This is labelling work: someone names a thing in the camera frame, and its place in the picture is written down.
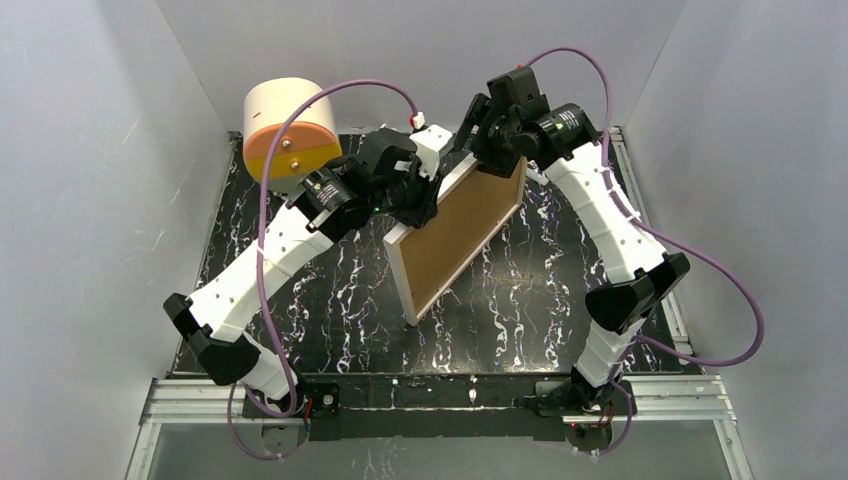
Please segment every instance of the cylindrical object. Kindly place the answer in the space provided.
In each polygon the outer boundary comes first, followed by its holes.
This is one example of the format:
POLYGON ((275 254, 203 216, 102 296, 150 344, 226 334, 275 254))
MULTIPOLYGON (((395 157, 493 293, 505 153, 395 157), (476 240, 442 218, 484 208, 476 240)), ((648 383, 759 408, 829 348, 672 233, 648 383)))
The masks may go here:
MULTIPOLYGON (((244 163, 262 180, 262 167, 277 130, 321 87, 303 78, 278 78, 253 87, 244 99, 244 163)), ((271 164, 268 188, 289 193, 309 172, 342 154, 333 111, 327 97, 303 112, 280 142, 271 164)))

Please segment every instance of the marble tabletop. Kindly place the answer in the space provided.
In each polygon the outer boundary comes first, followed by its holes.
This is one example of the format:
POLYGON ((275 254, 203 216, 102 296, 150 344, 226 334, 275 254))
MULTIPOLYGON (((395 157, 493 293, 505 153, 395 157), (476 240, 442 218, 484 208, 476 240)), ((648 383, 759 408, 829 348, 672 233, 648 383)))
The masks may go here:
MULTIPOLYGON (((361 136, 342 135, 344 153, 361 136)), ((610 157, 615 165, 614 152, 610 157)), ((451 168, 461 157, 451 158, 451 168)), ((271 197, 269 213, 282 204, 271 197)), ((256 236, 259 186, 241 158, 224 186, 197 287, 218 275, 256 236)), ((294 365, 304 373, 568 372, 583 350, 590 317, 585 293, 603 281, 603 264, 558 189, 528 181, 524 202, 416 327, 403 318, 382 245, 391 217, 378 216, 301 269, 270 299, 294 365)), ((248 331, 271 346, 257 315, 248 331)), ((643 332, 667 344, 663 312, 643 332)), ((679 372, 673 357, 640 344, 634 372, 679 372)), ((181 345, 174 373, 200 373, 181 345)))

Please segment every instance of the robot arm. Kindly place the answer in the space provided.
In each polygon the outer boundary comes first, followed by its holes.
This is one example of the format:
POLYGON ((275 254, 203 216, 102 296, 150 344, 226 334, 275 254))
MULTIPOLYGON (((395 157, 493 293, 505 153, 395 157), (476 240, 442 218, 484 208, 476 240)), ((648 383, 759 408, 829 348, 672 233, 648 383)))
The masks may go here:
POLYGON ((580 217, 608 280, 586 295, 593 321, 570 381, 547 400, 535 399, 534 409, 557 415, 606 404, 612 395, 610 374, 620 373, 621 356, 634 335, 689 271, 689 262, 682 254, 668 254, 631 223, 634 210, 615 182, 612 189, 629 215, 614 203, 603 177, 599 134, 580 107, 566 104, 551 110, 529 67, 496 77, 487 86, 490 97, 475 96, 456 147, 468 144, 480 170, 501 177, 510 176, 521 157, 534 159, 580 217))
MULTIPOLYGON (((406 136, 366 135, 359 153, 331 160, 289 195, 265 231, 266 290, 273 295, 295 272, 351 230, 387 213, 420 228, 436 215, 441 157, 452 134, 438 126, 406 136)), ((279 358, 245 328, 259 309, 257 243, 189 296, 172 294, 164 309, 198 362, 218 385, 242 381, 279 402, 289 385, 279 358)))

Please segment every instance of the brown cardboard panel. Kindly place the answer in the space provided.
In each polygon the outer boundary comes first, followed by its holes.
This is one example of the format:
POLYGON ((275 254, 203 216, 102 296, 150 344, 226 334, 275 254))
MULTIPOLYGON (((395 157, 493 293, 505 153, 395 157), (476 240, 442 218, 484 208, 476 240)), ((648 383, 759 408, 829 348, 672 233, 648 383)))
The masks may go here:
MULTIPOLYGON (((469 165, 460 164, 457 168, 463 166, 469 165)), ((408 292, 400 292, 401 298, 407 299, 405 303, 411 297, 412 311, 406 311, 409 305, 404 305, 407 321, 417 323, 509 220, 521 204, 525 169, 522 160, 511 178, 498 178, 472 166, 466 174, 454 178, 455 184, 443 188, 436 218, 424 228, 408 229, 399 237, 394 245, 395 255, 390 254, 389 258, 395 260, 393 275, 406 277, 396 283, 399 290, 408 288, 408 292), (395 265, 397 260, 402 265, 395 265)))

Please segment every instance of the yellow stripe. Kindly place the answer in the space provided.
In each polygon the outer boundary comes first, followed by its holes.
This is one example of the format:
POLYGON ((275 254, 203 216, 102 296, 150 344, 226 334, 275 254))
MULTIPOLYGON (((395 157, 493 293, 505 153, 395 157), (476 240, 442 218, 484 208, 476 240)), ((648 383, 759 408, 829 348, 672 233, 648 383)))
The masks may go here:
MULTIPOLYGON (((271 163, 269 179, 313 172, 323 167, 328 161, 340 157, 341 154, 342 146, 338 142, 296 152, 277 153, 271 163), (297 169, 291 167, 294 162, 299 164, 297 169)), ((254 180, 257 182, 262 180, 262 168, 265 166, 264 155, 245 159, 244 164, 254 180)))

